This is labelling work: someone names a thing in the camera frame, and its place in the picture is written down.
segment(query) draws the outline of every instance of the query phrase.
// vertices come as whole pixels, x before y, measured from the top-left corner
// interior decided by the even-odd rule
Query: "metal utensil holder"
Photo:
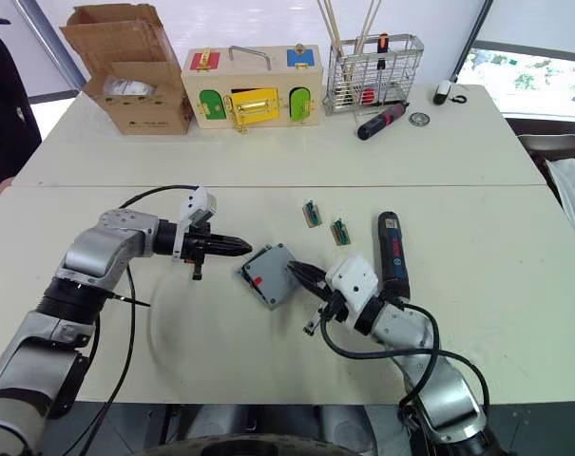
[[[390,35],[388,51],[377,53],[380,35],[370,35],[363,52],[349,54],[355,52],[359,39],[341,42],[346,55],[332,44],[323,102],[328,115],[345,111],[369,113],[379,111],[382,105],[408,99],[424,50],[422,42],[409,34]],[[365,51],[372,48],[369,45],[373,45],[374,52]],[[384,69],[378,69],[380,60],[384,60]]]

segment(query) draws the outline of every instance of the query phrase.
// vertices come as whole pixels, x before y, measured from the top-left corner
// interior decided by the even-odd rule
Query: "white wall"
[[[0,26],[0,38],[12,55],[28,96],[70,90],[11,0],[0,0],[0,18],[10,21],[9,26]]]
[[[108,3],[108,0],[83,0],[75,4],[100,3]],[[323,65],[328,65],[329,38],[315,0],[152,0],[147,3],[156,6],[180,63],[190,48],[308,43],[321,47]],[[416,82],[438,81],[451,75],[482,3],[483,0],[383,0],[371,32],[386,30],[418,35],[425,52]],[[66,23],[74,6],[65,0],[38,0],[38,4],[56,28]],[[355,38],[368,1],[333,0],[333,5],[343,39]],[[63,39],[61,31],[58,30],[58,34]],[[87,77],[80,58],[67,43],[66,47]]]
[[[494,0],[477,39],[575,52],[575,0]]]

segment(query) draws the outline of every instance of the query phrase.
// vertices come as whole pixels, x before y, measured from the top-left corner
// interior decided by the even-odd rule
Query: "black wheel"
[[[137,456],[355,456],[341,446],[304,437],[243,434],[200,437],[147,449]]]

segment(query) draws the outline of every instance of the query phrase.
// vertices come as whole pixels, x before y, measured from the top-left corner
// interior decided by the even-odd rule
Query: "red panel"
[[[201,62],[202,52],[197,52],[194,54],[192,58],[192,63],[190,64],[190,69],[197,70],[199,69],[199,63]],[[207,65],[209,69],[216,69],[218,64],[220,63],[220,53],[219,52],[211,52],[209,54],[209,60],[207,60]]]

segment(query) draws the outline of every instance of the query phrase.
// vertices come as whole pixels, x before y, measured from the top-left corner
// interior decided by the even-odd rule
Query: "green door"
[[[289,115],[294,122],[303,121],[310,116],[310,90],[298,87],[291,91],[289,94]]]
[[[221,96],[218,92],[215,90],[203,90],[199,97],[201,98],[201,107],[207,120],[215,121],[226,118]]]

